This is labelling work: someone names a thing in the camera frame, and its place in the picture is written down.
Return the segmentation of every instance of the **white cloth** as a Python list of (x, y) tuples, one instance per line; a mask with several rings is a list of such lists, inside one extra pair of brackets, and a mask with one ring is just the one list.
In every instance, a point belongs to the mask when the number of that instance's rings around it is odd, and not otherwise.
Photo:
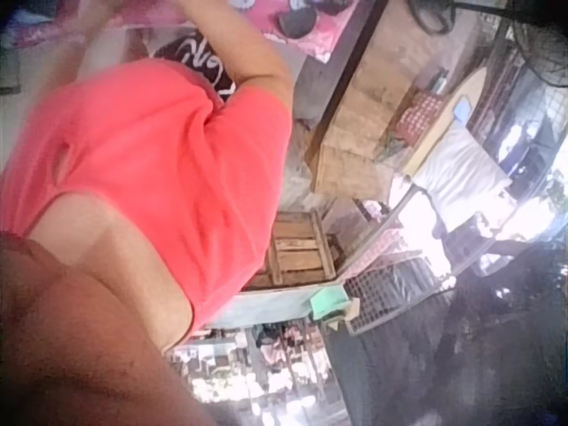
[(457, 122), (426, 158), (414, 182), (428, 192), (448, 232), (511, 184), (499, 165)]

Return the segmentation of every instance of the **wooden crate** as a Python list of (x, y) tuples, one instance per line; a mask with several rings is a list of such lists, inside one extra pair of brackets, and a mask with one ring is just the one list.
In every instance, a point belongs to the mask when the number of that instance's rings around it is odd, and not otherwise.
[(297, 287), (334, 277), (334, 263), (317, 211), (279, 213), (264, 267), (244, 289)]

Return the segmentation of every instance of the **person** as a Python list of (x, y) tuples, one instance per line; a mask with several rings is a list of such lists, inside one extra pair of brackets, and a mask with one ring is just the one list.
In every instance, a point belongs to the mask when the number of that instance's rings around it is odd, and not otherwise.
[(225, 0), (178, 1), (237, 85), (226, 103), (163, 59), (75, 82), (122, 7), (93, 0), (4, 169), (3, 403), (23, 424), (208, 424), (161, 351), (264, 261), (293, 85)]

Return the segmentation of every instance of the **pink package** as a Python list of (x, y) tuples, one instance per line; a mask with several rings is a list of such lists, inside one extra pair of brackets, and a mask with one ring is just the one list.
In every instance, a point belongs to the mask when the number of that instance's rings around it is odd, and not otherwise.
[[(322, 62), (327, 62), (345, 29), (358, 0), (336, 16), (318, 12), (315, 28), (303, 38), (286, 38), (276, 24), (275, 15), (290, 10), (290, 5), (302, 0), (230, 0), (263, 34), (274, 41), (289, 43)], [(66, 20), (73, 18), (79, 0), (61, 0), (58, 17), (49, 23), (12, 29), (12, 39), (18, 47), (27, 47), (64, 36)], [(180, 10), (168, 0), (137, 0), (127, 6), (112, 22), (113, 27), (163, 27), (190, 25)]]

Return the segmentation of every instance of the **pink shirt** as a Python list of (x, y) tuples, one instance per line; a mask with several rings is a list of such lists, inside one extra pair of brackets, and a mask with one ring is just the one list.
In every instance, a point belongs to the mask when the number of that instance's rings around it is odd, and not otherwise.
[[(198, 329), (264, 261), (290, 132), (290, 112), (261, 89), (223, 105), (179, 64), (114, 68), (28, 117), (0, 183), (0, 230), (26, 235), (57, 196), (93, 194), (154, 245)], [(68, 172), (55, 184), (63, 150)]]

